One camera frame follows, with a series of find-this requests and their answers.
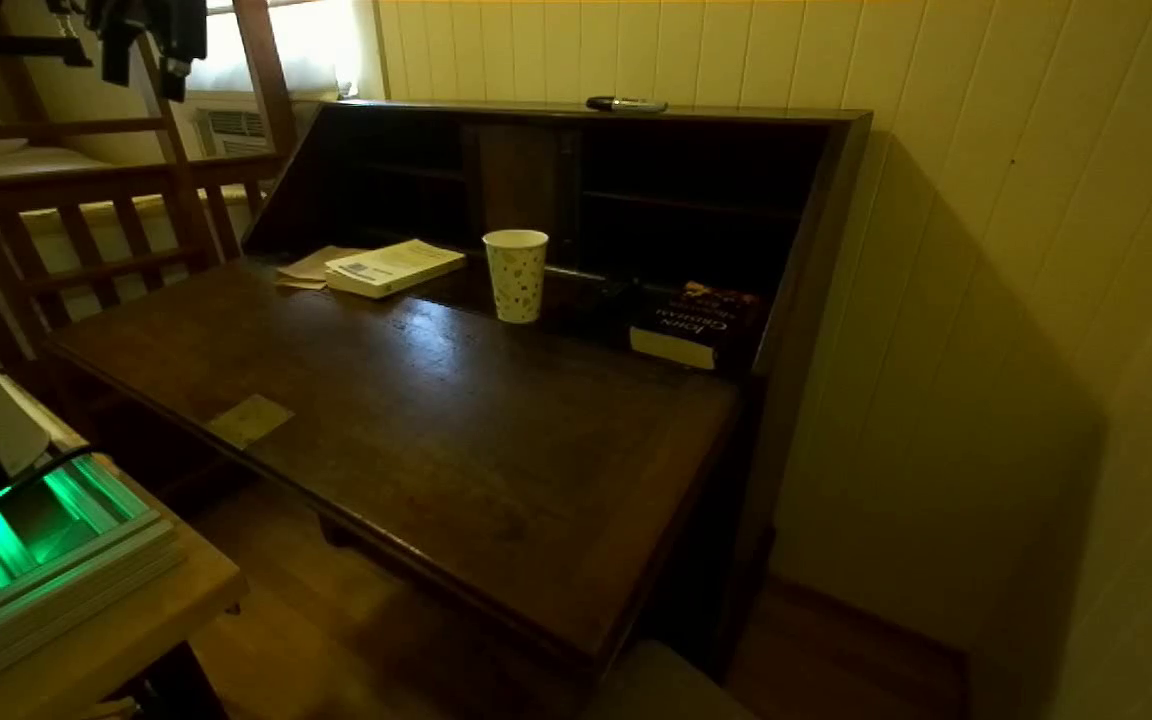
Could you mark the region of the grey marker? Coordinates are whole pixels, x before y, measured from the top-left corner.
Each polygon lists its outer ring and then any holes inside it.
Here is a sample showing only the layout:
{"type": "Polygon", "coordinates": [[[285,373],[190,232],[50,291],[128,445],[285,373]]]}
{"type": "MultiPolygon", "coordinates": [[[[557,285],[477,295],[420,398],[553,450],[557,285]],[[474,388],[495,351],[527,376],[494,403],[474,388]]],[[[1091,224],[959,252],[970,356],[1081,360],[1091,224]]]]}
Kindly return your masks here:
{"type": "Polygon", "coordinates": [[[662,115],[662,114],[667,114],[665,102],[646,102],[646,97],[587,97],[584,108],[611,114],[611,115],[662,115]]]}

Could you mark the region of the speckled white paper cup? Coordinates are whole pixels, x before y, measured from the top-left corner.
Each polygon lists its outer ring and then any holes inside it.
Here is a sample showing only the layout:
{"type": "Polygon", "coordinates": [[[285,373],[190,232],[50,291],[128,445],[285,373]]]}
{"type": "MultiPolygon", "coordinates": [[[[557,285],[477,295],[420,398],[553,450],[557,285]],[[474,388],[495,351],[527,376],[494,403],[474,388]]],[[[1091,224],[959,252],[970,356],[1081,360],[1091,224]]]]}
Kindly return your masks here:
{"type": "Polygon", "coordinates": [[[543,295],[547,237],[539,229],[495,229],[485,237],[494,306],[503,326],[535,326],[543,295]]]}

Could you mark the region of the dark wooden secretary desk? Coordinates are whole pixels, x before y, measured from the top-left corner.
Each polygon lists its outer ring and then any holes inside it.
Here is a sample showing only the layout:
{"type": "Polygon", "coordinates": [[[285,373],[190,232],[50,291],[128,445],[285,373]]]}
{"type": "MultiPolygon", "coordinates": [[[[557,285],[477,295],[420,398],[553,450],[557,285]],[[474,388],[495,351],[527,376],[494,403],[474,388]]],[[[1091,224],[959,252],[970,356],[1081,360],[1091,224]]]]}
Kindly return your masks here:
{"type": "Polygon", "coordinates": [[[565,671],[605,671],[632,638],[726,668],[866,142],[855,114],[328,104],[235,262],[54,351],[565,671]],[[495,315],[495,229],[547,237],[535,326],[495,315]],[[385,300],[275,285],[323,246],[402,242],[465,264],[385,300]],[[763,300],[746,373],[630,348],[641,295],[688,282],[763,300]],[[216,441],[254,393],[292,422],[216,441]]]}

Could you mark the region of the dark John Grisham paperback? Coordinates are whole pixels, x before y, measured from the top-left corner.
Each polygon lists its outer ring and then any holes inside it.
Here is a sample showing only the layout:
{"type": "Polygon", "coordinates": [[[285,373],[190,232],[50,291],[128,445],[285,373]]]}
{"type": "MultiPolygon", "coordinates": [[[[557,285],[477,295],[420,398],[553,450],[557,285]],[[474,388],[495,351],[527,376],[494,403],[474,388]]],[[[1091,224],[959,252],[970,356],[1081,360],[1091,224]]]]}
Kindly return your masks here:
{"type": "Polygon", "coordinates": [[[630,348],[700,373],[746,373],[759,332],[759,295],[688,282],[641,295],[630,321],[630,348]]]}

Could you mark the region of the white paperback book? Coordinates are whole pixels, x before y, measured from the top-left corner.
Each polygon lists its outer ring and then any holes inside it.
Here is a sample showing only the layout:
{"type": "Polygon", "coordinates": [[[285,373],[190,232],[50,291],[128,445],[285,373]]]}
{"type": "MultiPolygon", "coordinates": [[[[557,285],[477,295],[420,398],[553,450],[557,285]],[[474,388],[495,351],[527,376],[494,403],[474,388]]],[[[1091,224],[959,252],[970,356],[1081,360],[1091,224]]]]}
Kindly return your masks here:
{"type": "Polygon", "coordinates": [[[424,282],[448,276],[460,264],[465,256],[458,248],[439,248],[427,242],[402,242],[402,246],[365,248],[365,252],[328,262],[323,285],[335,291],[385,300],[424,282]]]}

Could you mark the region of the small yellow sticky note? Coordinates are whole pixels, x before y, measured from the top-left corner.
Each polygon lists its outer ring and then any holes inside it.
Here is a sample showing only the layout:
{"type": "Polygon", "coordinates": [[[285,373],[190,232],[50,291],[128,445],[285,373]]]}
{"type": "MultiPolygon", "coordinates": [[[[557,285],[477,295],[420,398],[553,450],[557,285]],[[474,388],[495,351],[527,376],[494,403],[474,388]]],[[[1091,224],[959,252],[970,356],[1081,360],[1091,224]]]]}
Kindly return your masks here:
{"type": "Polygon", "coordinates": [[[254,450],[287,423],[292,413],[259,393],[207,422],[207,433],[234,450],[254,450]]]}

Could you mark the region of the white window air conditioner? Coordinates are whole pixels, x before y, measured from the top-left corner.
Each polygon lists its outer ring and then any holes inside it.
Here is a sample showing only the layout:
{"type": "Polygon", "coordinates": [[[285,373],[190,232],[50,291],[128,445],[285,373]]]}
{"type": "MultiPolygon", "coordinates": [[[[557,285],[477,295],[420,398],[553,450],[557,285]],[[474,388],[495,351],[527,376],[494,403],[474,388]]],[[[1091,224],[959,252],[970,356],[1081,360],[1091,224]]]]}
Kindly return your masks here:
{"type": "Polygon", "coordinates": [[[211,155],[266,155],[266,122],[247,108],[197,108],[197,131],[211,155]]]}

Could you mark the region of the green lit electronics box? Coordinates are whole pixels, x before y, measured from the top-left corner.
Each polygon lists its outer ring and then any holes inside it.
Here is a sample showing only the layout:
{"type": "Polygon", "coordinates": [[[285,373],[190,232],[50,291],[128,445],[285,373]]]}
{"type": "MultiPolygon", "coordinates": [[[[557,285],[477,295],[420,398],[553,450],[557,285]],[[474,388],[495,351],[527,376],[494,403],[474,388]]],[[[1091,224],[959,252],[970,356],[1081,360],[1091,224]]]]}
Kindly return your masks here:
{"type": "Polygon", "coordinates": [[[0,379],[0,671],[164,578],[171,542],[94,445],[54,441],[0,379]]]}

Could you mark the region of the light wooden side table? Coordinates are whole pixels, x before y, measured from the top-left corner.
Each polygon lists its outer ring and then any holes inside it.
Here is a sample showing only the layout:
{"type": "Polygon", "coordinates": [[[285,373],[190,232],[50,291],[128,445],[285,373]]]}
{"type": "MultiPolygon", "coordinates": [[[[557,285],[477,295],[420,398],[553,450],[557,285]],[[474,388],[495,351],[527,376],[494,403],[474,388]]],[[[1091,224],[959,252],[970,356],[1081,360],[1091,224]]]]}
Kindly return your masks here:
{"type": "Polygon", "coordinates": [[[191,529],[181,529],[167,542],[167,560],[140,589],[118,592],[104,607],[0,671],[0,720],[87,716],[243,596],[243,571],[191,529]]]}

